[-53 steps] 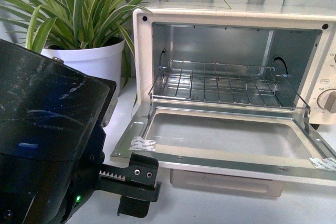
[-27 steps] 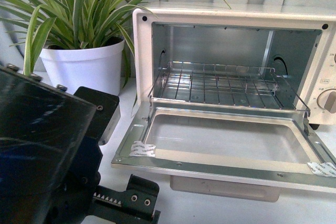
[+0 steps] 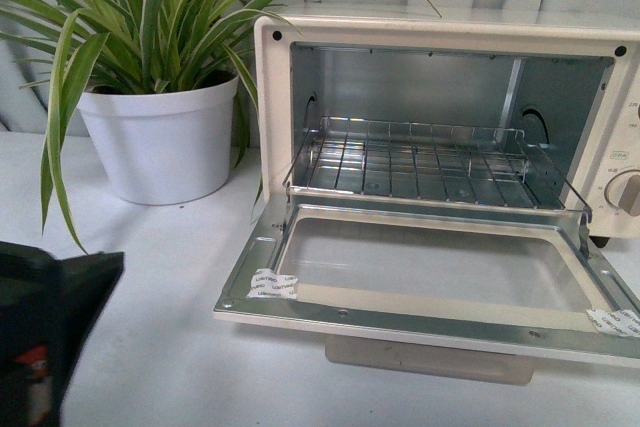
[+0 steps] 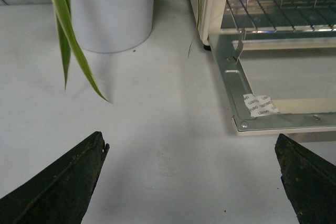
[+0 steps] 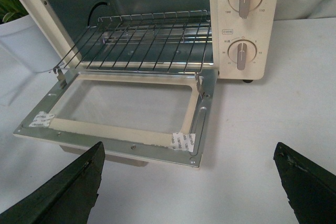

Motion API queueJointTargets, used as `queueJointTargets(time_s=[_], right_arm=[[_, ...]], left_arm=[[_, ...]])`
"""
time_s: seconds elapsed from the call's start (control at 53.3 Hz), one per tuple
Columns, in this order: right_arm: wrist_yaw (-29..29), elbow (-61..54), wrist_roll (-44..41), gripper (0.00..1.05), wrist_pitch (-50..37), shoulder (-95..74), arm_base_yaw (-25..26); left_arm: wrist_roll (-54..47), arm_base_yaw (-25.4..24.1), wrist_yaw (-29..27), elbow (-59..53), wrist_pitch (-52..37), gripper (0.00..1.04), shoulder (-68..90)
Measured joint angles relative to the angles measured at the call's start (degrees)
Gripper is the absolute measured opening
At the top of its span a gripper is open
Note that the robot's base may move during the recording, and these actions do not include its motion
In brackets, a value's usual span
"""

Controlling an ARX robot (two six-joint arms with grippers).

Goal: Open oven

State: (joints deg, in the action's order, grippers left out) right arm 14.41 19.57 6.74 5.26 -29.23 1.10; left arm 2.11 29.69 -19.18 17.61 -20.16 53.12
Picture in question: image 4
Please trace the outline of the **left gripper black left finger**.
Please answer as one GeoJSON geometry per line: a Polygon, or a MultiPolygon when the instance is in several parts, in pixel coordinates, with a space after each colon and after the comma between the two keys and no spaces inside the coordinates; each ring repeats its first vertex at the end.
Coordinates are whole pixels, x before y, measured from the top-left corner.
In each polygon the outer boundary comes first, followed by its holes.
{"type": "Polygon", "coordinates": [[[1,223],[81,223],[109,151],[94,132],[1,198],[1,223]]]}

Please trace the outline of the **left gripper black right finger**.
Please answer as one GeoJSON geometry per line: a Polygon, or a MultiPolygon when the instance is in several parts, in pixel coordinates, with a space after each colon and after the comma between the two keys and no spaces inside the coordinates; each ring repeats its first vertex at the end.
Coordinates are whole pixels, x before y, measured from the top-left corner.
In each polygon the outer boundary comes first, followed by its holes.
{"type": "Polygon", "coordinates": [[[284,134],[275,153],[299,223],[335,223],[335,165],[284,134]]]}

